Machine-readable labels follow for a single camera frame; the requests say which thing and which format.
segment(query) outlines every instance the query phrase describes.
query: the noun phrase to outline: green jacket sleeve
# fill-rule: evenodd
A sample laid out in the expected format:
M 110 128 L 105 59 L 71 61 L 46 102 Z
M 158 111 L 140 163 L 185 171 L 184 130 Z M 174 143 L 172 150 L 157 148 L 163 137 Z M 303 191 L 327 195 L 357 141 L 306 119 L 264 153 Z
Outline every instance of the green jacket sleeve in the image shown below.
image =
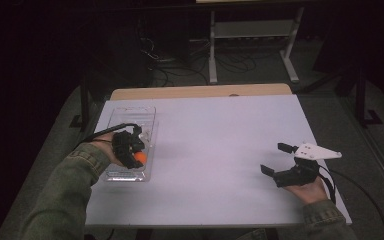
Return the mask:
M 83 239 L 91 186 L 110 164 L 91 144 L 81 144 L 52 172 L 21 229 L 21 239 Z
M 309 239 L 356 240 L 345 217 L 330 200 L 304 206 L 304 222 Z

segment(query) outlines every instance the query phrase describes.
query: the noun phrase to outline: dark floor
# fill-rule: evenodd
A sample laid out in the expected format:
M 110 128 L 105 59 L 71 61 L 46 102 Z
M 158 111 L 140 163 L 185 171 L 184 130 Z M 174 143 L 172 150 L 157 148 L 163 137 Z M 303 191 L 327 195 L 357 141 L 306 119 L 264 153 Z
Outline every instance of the dark floor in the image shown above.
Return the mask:
M 291 60 L 301 82 L 292 84 L 277 53 L 282 40 L 259 42 L 255 48 L 248 42 L 219 43 L 218 84 L 287 83 L 293 91 L 299 90 L 325 76 L 313 71 L 313 64 L 323 42 L 298 41 Z M 177 62 L 154 67 L 153 87 L 205 85 L 208 65 L 205 55 L 198 56 L 190 65 Z M 368 83 L 366 104 L 379 115 L 383 124 L 367 128 L 355 120 L 354 92 L 349 97 L 338 97 L 334 88 L 340 79 L 332 79 L 299 100 L 319 145 L 341 151 L 343 158 L 329 160 L 329 168 L 339 171 L 359 183 L 373 197 L 384 214 L 384 96 Z M 99 114 L 99 104 L 92 113 Z M 19 227 L 32 209 L 47 176 L 56 164 L 72 149 L 83 134 L 69 128 L 72 118 L 80 114 L 79 89 L 65 102 L 45 144 L 24 183 L 11 211 L 0 230 L 0 239 L 14 239 Z M 353 220 L 352 228 L 360 239 L 384 239 L 381 218 L 368 198 L 349 181 L 336 176 L 340 193 Z M 99 239 L 109 236 L 111 229 L 86 229 Z M 278 229 L 280 239 L 306 239 L 303 229 Z M 116 229 L 112 239 L 134 239 L 135 229 Z

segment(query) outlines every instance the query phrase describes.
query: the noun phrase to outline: orange object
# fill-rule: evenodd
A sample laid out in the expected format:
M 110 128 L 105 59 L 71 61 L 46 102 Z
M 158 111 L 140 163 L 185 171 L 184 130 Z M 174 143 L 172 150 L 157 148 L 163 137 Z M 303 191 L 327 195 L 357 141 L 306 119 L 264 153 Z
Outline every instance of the orange object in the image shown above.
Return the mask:
M 136 152 L 135 154 L 133 154 L 133 157 L 137 161 L 141 162 L 143 165 L 146 164 L 146 154 L 145 153 L 143 153 L 143 152 Z

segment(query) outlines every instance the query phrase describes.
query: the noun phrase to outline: transparent tray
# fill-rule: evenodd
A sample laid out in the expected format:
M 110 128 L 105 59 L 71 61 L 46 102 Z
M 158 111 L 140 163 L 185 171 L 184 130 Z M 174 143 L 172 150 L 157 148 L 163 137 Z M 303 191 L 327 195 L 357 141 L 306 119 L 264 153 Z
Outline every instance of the transparent tray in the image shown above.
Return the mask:
M 135 123 L 142 127 L 141 140 L 145 143 L 143 153 L 147 155 L 147 161 L 141 168 L 127 169 L 111 163 L 101 175 L 104 181 L 112 182 L 146 182 L 151 178 L 153 153 L 155 148 L 156 130 L 155 107 L 120 107 L 115 108 L 111 114 L 108 128 L 121 123 Z M 133 127 L 126 127 L 119 131 L 133 132 Z

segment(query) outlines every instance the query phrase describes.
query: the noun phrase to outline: white desk in background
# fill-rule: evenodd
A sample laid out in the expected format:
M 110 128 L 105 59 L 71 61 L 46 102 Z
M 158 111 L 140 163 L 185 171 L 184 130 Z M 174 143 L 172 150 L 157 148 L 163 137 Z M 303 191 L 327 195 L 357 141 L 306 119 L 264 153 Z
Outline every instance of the white desk in background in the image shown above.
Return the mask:
M 232 94 L 240 96 L 227 97 Z M 293 156 L 277 150 L 277 143 L 316 144 L 298 98 L 287 85 L 123 89 L 114 92 L 112 100 L 106 102 L 96 131 L 107 128 L 116 107 L 156 108 L 159 125 L 151 180 L 98 181 L 87 208 L 87 226 L 303 223 L 301 202 L 260 172 L 260 164 L 276 171 L 294 165 Z M 338 193 L 336 197 L 350 223 Z

